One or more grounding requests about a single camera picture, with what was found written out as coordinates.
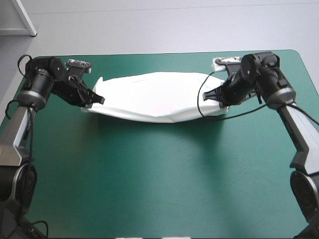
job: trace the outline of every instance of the green table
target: green table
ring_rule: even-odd
[[[318,119],[299,54],[274,52],[297,102]],[[247,53],[59,57],[91,62],[84,79],[93,87],[100,76],[210,73],[213,57]],[[252,99],[228,115],[257,106]],[[267,108],[227,121],[155,124],[84,114],[52,95],[34,137],[38,184],[28,218],[47,220],[51,237],[291,238],[306,226],[289,185],[295,148]]]

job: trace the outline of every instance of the white cloth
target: white cloth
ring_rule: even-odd
[[[93,91],[105,98],[85,112],[96,112],[127,120],[174,123],[200,118],[197,93],[207,75],[202,73],[154,72],[103,81],[100,77]],[[228,112],[213,100],[203,101],[202,94],[224,81],[210,76],[199,93],[204,115],[218,116]]]

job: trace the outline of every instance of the folded fabric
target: folded fabric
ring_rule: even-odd
[[[103,105],[93,104],[84,112],[95,112],[127,120],[174,123],[200,118],[197,94],[208,75],[184,72],[154,72],[103,81],[100,77],[93,91],[105,98]],[[219,102],[203,101],[202,94],[224,81],[209,76],[199,93],[204,115],[218,116],[228,112]]]

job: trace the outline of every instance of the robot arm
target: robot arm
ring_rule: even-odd
[[[23,215],[31,204],[37,180],[35,168],[29,168],[33,158],[26,142],[31,122],[45,107],[51,92],[81,107],[104,102],[82,80],[83,74],[90,72],[90,63],[68,60],[66,65],[68,69],[55,57],[30,57],[25,66],[26,81],[17,96],[19,107],[0,136],[0,238],[45,238]]]
[[[295,147],[290,164],[291,188],[309,226],[296,238],[319,238],[319,132],[297,110],[296,92],[281,72],[280,59],[272,52],[245,55],[241,61],[217,59],[229,75],[224,84],[203,94],[204,100],[217,100],[222,106],[241,104],[252,91],[278,112]]]

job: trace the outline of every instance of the silver arm segment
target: silver arm segment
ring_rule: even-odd
[[[33,118],[36,112],[31,109]],[[29,158],[25,148],[30,125],[26,107],[18,107],[0,136],[0,166],[20,166]]]
[[[277,111],[297,149],[290,167],[307,175],[318,173],[319,132],[298,110],[285,106]]]

